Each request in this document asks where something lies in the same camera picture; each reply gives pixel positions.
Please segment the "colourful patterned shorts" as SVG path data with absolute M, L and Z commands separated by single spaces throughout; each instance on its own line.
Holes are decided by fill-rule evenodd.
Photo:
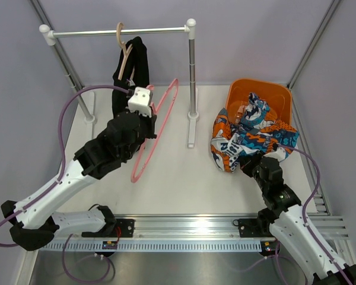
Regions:
M 219 111 L 212 127 L 210 149 L 213 161 L 223 172 L 233 173 L 239 158 L 255 153 L 270 153 L 277 147 L 286 149 L 286 159 L 297 145 L 299 132 L 278 119 L 266 100 L 249 93 L 248 103 L 238 103 L 239 117 L 230 121 L 227 109 Z

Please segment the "black shorts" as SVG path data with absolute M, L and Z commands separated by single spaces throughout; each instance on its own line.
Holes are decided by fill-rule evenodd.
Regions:
M 135 87 L 147 87 L 150 85 L 150 74 L 147 57 L 147 47 L 141 37 L 136 36 L 126 43 L 126 48 L 132 47 L 126 60 L 121 79 L 119 79 L 124 54 L 121 51 L 118 66 L 113 74 L 113 85 L 122 89 L 134 90 Z M 128 106 L 126 94 L 118 91 L 112 91 L 112 114 L 116 117 Z

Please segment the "beige wooden hanger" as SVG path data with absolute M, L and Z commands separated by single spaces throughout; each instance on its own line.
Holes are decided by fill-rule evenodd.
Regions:
M 123 59 L 122 59 L 121 65 L 120 65 L 120 70 L 119 70 L 117 79 L 118 80 L 124 79 L 125 82 L 127 83 L 127 85 L 130 86 L 131 85 L 130 81 L 132 81 L 133 77 L 134 77 L 135 67 L 132 68 L 132 72 L 128 78 L 124 77 L 124 72 L 126 69 L 126 64 L 128 62 L 128 59 L 131 55 L 133 46 L 132 46 L 132 44 L 130 44 L 129 47 L 126 47 L 126 43 L 121 39 L 121 32 L 122 32 L 123 28 L 124 28 L 124 24 L 122 22 L 118 22 L 117 26 L 116 26 L 116 40 L 117 40 L 119 47 L 122 50 Z

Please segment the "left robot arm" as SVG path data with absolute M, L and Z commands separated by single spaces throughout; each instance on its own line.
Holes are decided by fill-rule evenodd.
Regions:
M 117 220 L 109 207 L 73 213 L 58 208 L 79 191 L 98 182 L 130 160 L 147 139 L 155 139 L 157 115 L 143 116 L 125 111 L 108 121 L 95 139 L 87 141 L 62 171 L 33 195 L 15 202 L 5 201 L 1 210 L 11 223 L 16 246 L 35 251 L 58 236 L 80 234 L 104 238 L 116 231 Z

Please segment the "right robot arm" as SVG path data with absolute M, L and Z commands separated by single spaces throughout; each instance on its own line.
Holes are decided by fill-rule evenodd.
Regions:
M 266 205 L 258 212 L 255 230 L 277 239 L 310 284 L 356 284 L 356 264 L 348 265 L 315 227 L 299 197 L 284 182 L 279 161 L 257 152 L 242 158 L 240 168 L 256 181 Z

